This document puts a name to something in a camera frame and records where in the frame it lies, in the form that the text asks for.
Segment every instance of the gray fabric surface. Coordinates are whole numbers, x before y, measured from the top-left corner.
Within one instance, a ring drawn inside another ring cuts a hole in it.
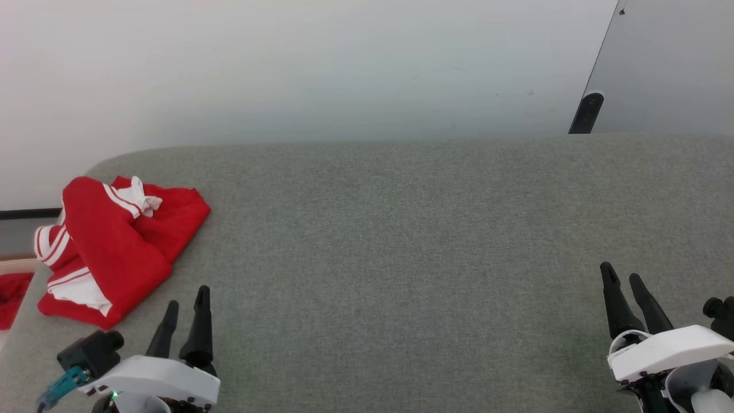
[[[218,412],[636,412],[606,365],[598,265],[640,273],[677,326],[734,293],[728,137],[174,148],[90,171],[117,174],[211,205],[117,329],[143,353],[177,299],[177,353],[210,285]],[[48,275],[0,354],[3,412],[32,411],[94,330],[38,313]]]

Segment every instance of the white panel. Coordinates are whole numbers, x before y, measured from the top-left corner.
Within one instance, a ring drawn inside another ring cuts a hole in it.
[[[567,132],[615,0],[4,0],[0,209],[206,143]]]
[[[593,132],[734,134],[733,22],[731,0],[621,1],[586,89],[604,95]]]

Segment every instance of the black strip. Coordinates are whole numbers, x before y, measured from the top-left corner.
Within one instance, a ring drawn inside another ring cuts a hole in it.
[[[0,220],[27,220],[31,218],[58,218],[61,208],[16,209],[0,211]]]
[[[594,123],[599,115],[601,105],[604,103],[604,96],[601,93],[590,93],[581,99],[576,111],[576,117],[573,118],[569,134],[592,133]]]

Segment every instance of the red garment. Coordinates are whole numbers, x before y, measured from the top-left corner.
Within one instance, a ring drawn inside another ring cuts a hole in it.
[[[36,254],[54,272],[38,309],[104,329],[168,278],[210,211],[195,189],[136,177],[112,185],[79,177],[62,200],[61,223],[36,231]]]
[[[0,330],[7,330],[12,326],[32,278],[33,273],[0,276]]]

